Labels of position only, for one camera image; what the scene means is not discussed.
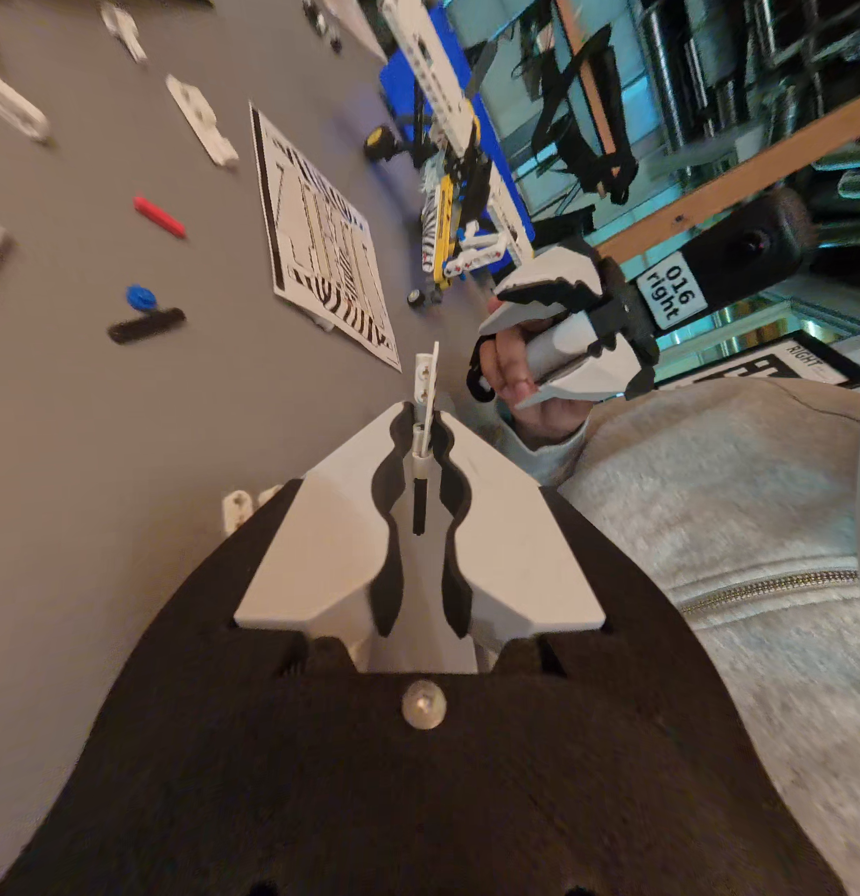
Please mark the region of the wooden shelf frame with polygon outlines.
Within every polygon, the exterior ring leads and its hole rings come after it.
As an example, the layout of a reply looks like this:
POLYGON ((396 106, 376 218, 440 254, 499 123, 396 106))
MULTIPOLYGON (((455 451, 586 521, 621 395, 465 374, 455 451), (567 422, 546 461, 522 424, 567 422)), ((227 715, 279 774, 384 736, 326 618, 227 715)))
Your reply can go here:
POLYGON ((860 2, 746 2, 747 33, 754 61, 747 70, 756 79, 747 86, 749 121, 764 121, 764 137, 777 133, 784 98, 810 102, 810 115, 781 140, 723 174, 639 218, 599 243, 599 251, 625 263, 652 247, 707 223, 754 194, 860 140, 860 91, 843 103, 829 104, 825 69, 839 73, 843 64, 860 63, 860 2))

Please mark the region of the white yellow black lego model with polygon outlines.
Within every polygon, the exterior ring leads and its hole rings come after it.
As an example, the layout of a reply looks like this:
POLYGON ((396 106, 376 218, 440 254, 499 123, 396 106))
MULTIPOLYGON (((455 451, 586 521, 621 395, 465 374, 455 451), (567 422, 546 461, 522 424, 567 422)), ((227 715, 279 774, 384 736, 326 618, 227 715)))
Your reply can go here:
POLYGON ((411 307, 439 303, 453 280, 503 263, 531 261, 532 236, 495 159, 483 144, 492 132, 479 114, 480 87, 497 46, 486 42, 461 85, 423 2, 378 3, 413 77, 413 110, 396 125, 378 126, 364 142, 371 163, 408 155, 421 175, 421 267, 425 287, 411 307))

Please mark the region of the zebra striped lego assembly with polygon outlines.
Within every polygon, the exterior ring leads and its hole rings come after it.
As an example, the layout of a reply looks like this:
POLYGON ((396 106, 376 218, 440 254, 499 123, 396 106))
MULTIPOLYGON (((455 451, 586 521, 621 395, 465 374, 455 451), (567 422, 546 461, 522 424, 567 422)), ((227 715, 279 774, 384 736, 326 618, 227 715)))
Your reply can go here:
POLYGON ((413 476, 413 525, 412 531, 416 536, 421 536, 425 531, 425 519, 426 519, 426 503, 427 503, 427 487, 428 487, 428 477, 429 470, 431 468, 432 460, 434 459, 433 450, 432 450, 432 429, 431 429, 431 449, 430 454, 427 459, 421 460, 419 458, 414 458, 411 453, 412 458, 412 476, 413 476))

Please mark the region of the black lego connector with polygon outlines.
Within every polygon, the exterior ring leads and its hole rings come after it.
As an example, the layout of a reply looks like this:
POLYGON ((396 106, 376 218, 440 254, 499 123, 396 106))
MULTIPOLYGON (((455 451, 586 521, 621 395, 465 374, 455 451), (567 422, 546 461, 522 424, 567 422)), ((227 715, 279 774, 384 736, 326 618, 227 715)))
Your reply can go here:
POLYGON ((186 321, 186 314, 180 308, 154 309, 132 320, 112 324, 106 334, 117 345, 129 345, 176 330, 186 321))

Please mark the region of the white straight lego beam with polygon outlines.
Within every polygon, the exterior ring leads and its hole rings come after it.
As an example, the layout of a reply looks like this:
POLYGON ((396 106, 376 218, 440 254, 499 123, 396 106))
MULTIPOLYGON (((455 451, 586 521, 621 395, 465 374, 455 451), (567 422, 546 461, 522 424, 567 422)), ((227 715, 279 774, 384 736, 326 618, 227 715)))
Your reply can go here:
POLYGON ((0 118, 30 140, 45 144, 50 139, 48 118, 1 78, 0 118))

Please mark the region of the white three-hole lego beam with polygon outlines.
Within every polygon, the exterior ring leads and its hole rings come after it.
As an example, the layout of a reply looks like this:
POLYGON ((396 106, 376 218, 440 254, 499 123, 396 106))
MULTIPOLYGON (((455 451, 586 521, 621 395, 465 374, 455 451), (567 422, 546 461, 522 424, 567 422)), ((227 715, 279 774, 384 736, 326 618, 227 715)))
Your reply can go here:
POLYGON ((239 156, 231 142, 220 133, 215 112, 202 92, 170 73, 166 76, 166 86, 213 164, 225 169, 235 168, 239 156))

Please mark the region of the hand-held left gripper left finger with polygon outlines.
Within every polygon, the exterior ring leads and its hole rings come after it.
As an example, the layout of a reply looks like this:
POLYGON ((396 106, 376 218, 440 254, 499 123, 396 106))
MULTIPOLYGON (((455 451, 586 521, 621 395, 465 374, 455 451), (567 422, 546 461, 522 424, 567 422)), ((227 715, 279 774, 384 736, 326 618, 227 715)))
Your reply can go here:
POLYGON ((414 406, 394 403, 279 493, 285 513, 234 612, 240 628, 338 639, 359 672, 402 608, 400 537, 414 406))

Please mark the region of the metal storage rack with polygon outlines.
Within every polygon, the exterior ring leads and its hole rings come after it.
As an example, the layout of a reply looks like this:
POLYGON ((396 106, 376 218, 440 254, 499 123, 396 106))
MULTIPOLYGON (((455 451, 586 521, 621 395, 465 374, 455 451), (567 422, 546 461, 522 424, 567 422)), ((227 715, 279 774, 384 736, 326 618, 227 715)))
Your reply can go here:
POLYGON ((705 177, 860 95, 860 1, 637 2, 656 175, 705 177))

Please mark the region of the small white lego piece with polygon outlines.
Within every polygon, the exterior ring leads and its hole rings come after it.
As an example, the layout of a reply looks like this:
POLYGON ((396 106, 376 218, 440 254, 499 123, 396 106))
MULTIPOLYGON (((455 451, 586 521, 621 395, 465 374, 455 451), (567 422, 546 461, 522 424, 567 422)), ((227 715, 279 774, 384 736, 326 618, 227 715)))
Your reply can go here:
POLYGON ((99 12, 108 33, 122 43, 135 63, 145 64, 148 57, 133 17, 116 3, 107 1, 99 3, 99 12))

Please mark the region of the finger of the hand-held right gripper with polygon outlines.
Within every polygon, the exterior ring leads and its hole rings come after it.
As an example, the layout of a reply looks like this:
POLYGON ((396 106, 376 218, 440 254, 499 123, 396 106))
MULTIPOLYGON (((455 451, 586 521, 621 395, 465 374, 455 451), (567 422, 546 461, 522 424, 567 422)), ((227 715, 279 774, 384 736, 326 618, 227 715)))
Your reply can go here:
POLYGON ((604 297, 604 287, 594 255, 556 245, 516 268, 496 287, 495 297, 520 307, 560 306, 571 312, 586 311, 604 297))
POLYGON ((505 302, 482 323, 479 339, 490 341, 502 330, 534 321, 543 321, 547 327, 531 334, 526 344, 529 377, 536 392, 520 403, 522 409, 549 399, 610 399, 625 394, 638 375, 645 375, 620 330, 598 335, 590 312, 568 311, 559 303, 505 302))

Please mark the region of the zebra striped sticker sheet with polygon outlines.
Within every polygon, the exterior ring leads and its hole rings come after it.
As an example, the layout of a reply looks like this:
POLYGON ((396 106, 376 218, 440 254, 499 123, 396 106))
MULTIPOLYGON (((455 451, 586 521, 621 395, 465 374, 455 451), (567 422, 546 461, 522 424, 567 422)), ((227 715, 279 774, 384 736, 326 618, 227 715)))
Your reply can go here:
POLYGON ((401 372, 367 219, 256 106, 248 111, 274 294, 401 372))

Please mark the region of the blue plastic tray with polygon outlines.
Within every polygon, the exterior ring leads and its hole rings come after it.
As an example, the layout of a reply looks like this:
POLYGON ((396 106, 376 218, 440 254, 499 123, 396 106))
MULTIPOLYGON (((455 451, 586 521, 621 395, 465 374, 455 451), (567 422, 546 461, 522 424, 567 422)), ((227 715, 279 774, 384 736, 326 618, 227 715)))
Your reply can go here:
MULTIPOLYGON (((476 61, 474 56, 479 56, 479 51, 474 52, 461 45, 443 3, 431 7, 429 17, 451 62, 452 69, 456 73, 458 84, 467 93, 471 72, 476 61)), ((403 118, 412 114, 415 83, 408 61, 402 51, 396 50, 380 72, 381 93, 393 118, 403 118)), ((502 142, 488 115, 485 103, 479 93, 470 101, 480 122, 480 145, 488 157, 493 160, 502 176, 503 183, 521 217, 527 236, 533 238, 535 232, 530 222, 529 213, 514 182, 502 142)))

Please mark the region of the black and white lego piece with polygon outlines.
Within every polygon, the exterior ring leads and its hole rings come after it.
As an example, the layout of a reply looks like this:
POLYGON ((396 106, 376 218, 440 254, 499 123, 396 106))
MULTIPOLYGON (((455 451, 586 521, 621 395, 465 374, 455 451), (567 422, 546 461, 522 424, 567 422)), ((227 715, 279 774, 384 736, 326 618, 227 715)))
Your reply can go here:
POLYGON ((302 8, 316 35, 324 41, 335 55, 340 55, 342 52, 342 41, 332 17, 325 12, 324 6, 317 1, 302 1, 302 8))

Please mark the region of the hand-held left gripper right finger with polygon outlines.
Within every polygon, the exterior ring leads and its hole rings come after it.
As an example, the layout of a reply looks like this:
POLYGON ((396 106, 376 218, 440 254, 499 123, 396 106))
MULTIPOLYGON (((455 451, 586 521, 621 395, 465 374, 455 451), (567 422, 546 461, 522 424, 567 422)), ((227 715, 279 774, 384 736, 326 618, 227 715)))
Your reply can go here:
POLYGON ((511 641, 599 631, 606 614, 536 480, 453 415, 431 428, 439 498, 451 516, 445 619, 490 671, 511 641))

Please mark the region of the white lego piece grey pin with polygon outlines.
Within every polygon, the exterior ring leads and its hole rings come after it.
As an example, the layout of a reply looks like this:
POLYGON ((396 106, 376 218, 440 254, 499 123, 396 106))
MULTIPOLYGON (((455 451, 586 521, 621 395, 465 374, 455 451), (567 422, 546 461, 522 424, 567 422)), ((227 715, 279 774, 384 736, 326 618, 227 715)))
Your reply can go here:
POLYGON ((412 454, 421 460, 429 457, 431 449, 439 350, 435 342, 432 352, 416 355, 412 454))

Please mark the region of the small white two-hole lego beam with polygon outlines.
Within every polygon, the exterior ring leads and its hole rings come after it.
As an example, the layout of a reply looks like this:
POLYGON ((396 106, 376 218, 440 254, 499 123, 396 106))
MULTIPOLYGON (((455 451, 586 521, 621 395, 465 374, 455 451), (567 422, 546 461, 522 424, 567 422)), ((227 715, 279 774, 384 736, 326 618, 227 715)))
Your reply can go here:
POLYGON ((225 537, 230 537, 254 515, 254 500, 242 489, 225 496, 221 502, 222 525, 225 537))

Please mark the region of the person's right hand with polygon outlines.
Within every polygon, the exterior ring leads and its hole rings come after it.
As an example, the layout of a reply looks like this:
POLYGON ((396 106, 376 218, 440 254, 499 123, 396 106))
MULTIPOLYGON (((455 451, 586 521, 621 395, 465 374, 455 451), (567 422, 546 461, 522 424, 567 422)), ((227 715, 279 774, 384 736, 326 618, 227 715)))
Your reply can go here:
POLYGON ((593 408, 588 401, 559 398, 529 405, 538 386, 529 371, 527 344, 551 325, 551 320, 525 321, 498 332, 479 350, 482 375, 506 405, 515 434, 533 451, 572 437, 593 408))

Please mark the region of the person's right forearm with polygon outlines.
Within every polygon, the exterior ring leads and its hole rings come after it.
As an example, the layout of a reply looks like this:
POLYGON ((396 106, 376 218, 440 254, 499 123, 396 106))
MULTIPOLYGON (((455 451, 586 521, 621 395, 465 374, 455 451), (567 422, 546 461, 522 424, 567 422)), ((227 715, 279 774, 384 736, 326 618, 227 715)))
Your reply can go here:
POLYGON ((538 484, 568 495, 600 490, 614 474, 593 451, 600 402, 550 399, 513 410, 502 399, 483 408, 480 436, 538 484))

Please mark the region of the red lego axle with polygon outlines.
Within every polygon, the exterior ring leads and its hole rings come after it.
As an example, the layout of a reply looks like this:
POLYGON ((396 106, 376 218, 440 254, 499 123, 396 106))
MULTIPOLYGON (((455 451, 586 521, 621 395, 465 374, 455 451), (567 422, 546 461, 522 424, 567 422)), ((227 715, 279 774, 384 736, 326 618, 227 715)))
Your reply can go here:
POLYGON ((155 224, 161 230, 165 230, 172 237, 187 239, 187 230, 184 224, 143 196, 134 196, 133 209, 140 216, 155 224))

